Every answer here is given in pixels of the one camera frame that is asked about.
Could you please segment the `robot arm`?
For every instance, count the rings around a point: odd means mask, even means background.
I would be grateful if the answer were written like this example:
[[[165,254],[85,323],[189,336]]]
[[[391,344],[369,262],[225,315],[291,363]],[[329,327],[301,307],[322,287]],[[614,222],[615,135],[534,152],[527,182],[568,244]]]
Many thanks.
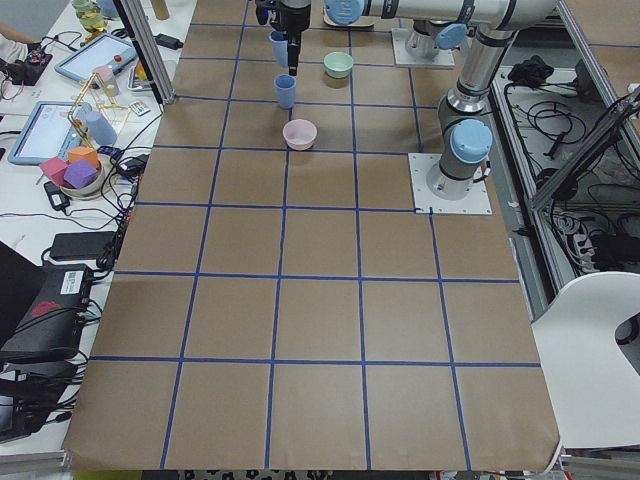
[[[326,1],[325,13],[337,25],[351,25],[370,13],[368,1]],[[432,63],[440,52],[457,48],[465,40],[468,23],[475,10],[473,1],[464,1],[450,20],[415,19],[404,43],[404,51],[418,62]],[[298,72],[302,33],[309,28],[309,1],[258,1],[256,18],[261,25],[270,24],[287,42],[286,65],[289,73]]]
[[[518,32],[544,20],[556,7],[550,0],[415,0],[326,1],[325,12],[337,25],[347,26],[362,16],[411,19],[409,40],[426,41],[431,49],[451,50],[475,28],[457,83],[438,107],[445,153],[438,168],[445,192],[470,182],[479,161],[456,157],[450,141],[456,121],[472,121],[486,108],[486,97],[498,67]]]

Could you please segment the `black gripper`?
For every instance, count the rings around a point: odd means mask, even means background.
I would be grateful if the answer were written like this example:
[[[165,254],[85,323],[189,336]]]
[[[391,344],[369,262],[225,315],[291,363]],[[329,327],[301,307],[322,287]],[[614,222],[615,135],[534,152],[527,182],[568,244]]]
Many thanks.
[[[298,74],[302,33],[309,28],[311,17],[310,0],[279,0],[277,2],[278,30],[285,33],[287,63],[290,76]]]

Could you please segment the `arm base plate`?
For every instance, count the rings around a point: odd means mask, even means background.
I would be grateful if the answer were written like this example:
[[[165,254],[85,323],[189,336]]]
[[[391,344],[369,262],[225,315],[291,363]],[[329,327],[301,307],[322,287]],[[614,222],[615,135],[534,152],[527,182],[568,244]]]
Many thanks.
[[[431,36],[414,29],[394,28],[392,46],[397,67],[448,70],[455,67],[451,50],[438,49]]]
[[[482,168],[466,180],[453,180],[440,169],[438,153],[409,153],[414,212],[418,214],[491,215]]]

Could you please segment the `blue cup near arm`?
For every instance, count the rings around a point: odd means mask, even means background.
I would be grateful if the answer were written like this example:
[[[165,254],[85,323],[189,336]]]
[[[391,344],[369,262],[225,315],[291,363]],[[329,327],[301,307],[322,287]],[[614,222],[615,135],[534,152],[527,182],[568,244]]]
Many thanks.
[[[277,64],[282,68],[288,67],[288,41],[283,32],[272,30],[269,34],[272,53]]]

